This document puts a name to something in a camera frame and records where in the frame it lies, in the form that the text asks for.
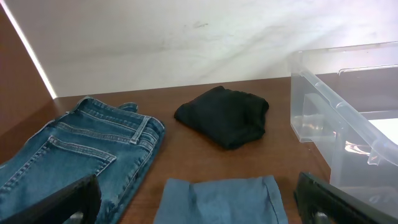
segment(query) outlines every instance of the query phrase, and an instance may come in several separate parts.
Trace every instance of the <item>clear plastic bin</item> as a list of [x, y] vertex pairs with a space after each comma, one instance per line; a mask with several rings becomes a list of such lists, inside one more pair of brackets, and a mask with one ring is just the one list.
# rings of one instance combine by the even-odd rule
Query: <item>clear plastic bin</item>
[[290, 123], [330, 184], [398, 218], [398, 42], [296, 52]]

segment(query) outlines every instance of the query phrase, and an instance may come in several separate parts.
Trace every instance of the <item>denim fabric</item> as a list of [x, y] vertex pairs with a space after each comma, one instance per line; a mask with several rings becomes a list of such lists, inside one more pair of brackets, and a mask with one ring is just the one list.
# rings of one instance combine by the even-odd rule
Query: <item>denim fabric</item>
[[162, 142], [157, 119], [86, 97], [47, 123], [0, 166], [0, 220], [88, 174], [102, 193], [97, 223], [116, 223], [141, 184]]
[[169, 179], [154, 224], [287, 224], [273, 176], [191, 184]]

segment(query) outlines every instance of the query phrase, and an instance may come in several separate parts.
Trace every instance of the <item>folded black cloth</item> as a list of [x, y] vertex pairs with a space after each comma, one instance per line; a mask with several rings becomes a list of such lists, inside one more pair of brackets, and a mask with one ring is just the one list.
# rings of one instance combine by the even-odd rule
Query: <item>folded black cloth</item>
[[218, 86], [180, 106], [174, 118], [224, 148], [236, 149], [262, 137], [268, 108], [261, 97]]

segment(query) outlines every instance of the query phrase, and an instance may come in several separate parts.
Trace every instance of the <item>white backdrop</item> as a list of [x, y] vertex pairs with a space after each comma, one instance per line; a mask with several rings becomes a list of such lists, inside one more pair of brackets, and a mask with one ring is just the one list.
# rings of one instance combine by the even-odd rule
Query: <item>white backdrop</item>
[[58, 96], [283, 77], [295, 50], [398, 40], [395, 0], [6, 3]]

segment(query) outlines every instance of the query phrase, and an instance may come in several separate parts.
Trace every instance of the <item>clothing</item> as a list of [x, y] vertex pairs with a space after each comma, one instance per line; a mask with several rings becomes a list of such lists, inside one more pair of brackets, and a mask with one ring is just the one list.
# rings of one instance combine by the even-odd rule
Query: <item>clothing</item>
[[191, 184], [169, 179], [154, 224], [287, 224], [273, 176]]
[[0, 220], [68, 184], [97, 175], [102, 194], [96, 223], [116, 223], [136, 193], [162, 142], [165, 128], [137, 114], [86, 97], [47, 123], [0, 169]]
[[174, 118], [225, 149], [236, 149], [262, 137], [268, 108], [261, 97], [219, 86], [180, 106]]

